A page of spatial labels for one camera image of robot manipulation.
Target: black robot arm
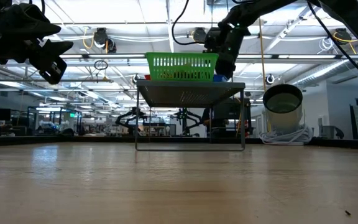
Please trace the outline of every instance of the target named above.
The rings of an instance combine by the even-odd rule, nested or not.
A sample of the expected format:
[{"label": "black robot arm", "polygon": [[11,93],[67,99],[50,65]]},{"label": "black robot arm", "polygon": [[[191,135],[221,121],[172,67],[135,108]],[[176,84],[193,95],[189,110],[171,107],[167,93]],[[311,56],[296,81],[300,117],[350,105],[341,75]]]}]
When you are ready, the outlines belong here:
[{"label": "black robot arm", "polygon": [[[322,7],[331,17],[343,22],[358,39],[357,0],[308,0]],[[256,0],[234,6],[229,14],[212,28],[205,39],[207,53],[219,54],[216,73],[226,78],[233,76],[235,62],[245,35],[250,35],[248,27],[260,16],[273,12],[295,0]]]},{"label": "black robot arm", "polygon": [[42,43],[48,35],[60,32],[43,12],[33,4],[13,4],[0,0],[0,64],[13,59],[17,63],[29,61],[50,84],[59,83],[67,64],[60,55],[73,46],[73,42]]},{"label": "black robot arm", "polygon": [[132,112],[131,112],[131,111],[128,112],[128,113],[126,113],[126,114],[123,114],[123,115],[118,116],[118,117],[117,117],[117,120],[116,120],[116,124],[121,125],[121,126],[127,128],[128,131],[129,131],[129,133],[131,133],[130,130],[133,130],[134,128],[133,128],[132,126],[128,125],[126,122],[125,122],[125,123],[122,123],[122,122],[121,122],[121,119],[122,119],[122,118],[125,118],[126,116],[130,116],[130,115],[132,115]]}]

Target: plastic basket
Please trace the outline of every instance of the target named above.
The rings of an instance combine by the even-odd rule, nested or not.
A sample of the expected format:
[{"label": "plastic basket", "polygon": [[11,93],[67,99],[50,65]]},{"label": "plastic basket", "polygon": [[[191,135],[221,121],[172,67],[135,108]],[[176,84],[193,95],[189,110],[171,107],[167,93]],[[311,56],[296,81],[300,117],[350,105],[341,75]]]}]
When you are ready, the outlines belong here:
[{"label": "plastic basket", "polygon": [[212,82],[218,54],[146,53],[151,80]]}]

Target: cylinder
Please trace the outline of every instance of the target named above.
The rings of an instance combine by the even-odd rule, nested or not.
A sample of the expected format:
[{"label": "cylinder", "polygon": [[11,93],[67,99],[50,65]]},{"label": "cylinder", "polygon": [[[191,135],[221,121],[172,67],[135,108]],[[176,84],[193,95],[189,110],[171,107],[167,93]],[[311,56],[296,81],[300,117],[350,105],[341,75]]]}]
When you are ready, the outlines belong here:
[{"label": "cylinder", "polygon": [[293,85],[277,85],[266,91],[263,102],[268,120],[276,132],[288,134],[298,129],[302,100],[302,92]]}]

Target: wooden floor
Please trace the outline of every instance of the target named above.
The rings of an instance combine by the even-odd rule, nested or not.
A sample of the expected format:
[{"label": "wooden floor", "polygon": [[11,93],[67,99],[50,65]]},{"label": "wooden floor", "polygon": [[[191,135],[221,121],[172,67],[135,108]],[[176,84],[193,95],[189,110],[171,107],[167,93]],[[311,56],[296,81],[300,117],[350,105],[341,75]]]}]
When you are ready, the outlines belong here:
[{"label": "wooden floor", "polygon": [[0,147],[0,223],[358,224],[358,150]]}]

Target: blue object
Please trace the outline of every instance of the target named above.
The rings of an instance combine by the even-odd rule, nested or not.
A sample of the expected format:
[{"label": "blue object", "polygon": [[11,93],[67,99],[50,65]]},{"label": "blue object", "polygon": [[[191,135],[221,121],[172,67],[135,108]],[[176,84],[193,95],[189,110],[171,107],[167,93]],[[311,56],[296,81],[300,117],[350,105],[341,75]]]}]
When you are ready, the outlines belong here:
[{"label": "blue object", "polygon": [[227,82],[227,78],[224,75],[215,74],[213,82]]}]

